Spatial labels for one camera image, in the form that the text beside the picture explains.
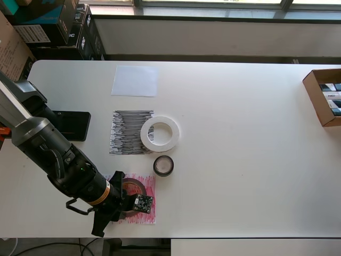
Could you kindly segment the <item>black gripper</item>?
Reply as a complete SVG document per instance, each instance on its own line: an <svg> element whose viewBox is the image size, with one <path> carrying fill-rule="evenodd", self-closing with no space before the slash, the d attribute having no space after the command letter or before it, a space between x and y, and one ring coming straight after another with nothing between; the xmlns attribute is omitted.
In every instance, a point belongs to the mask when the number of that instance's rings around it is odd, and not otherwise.
<svg viewBox="0 0 341 256"><path fill-rule="evenodd" d="M126 218L128 196L123 190L125 173L116 171L110 180L96 174L91 191L91 205L95 209L92 235L103 237L109 222Z"/></svg>

